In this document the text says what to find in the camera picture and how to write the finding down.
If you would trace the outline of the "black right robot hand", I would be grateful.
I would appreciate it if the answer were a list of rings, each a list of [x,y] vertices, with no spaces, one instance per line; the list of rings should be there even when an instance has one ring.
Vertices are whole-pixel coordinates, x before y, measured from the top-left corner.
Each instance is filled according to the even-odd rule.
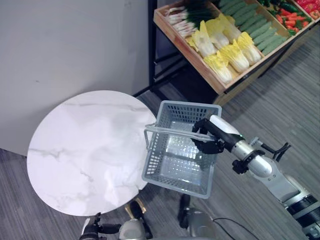
[[[229,152],[239,142],[244,140],[244,137],[232,125],[226,122],[218,115],[211,115],[210,118],[203,118],[197,121],[192,132],[206,135],[207,133],[215,136],[214,141],[200,141],[191,139],[198,150],[204,154],[219,154],[227,149]]]

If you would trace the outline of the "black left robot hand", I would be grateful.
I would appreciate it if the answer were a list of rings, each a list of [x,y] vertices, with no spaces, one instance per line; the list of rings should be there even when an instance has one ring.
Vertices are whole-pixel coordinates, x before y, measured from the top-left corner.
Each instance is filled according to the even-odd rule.
[[[106,236],[99,236],[99,234],[112,235],[120,231],[121,224],[103,223],[99,225],[100,220],[100,212],[93,217],[87,218],[84,221],[79,240],[107,240]]]

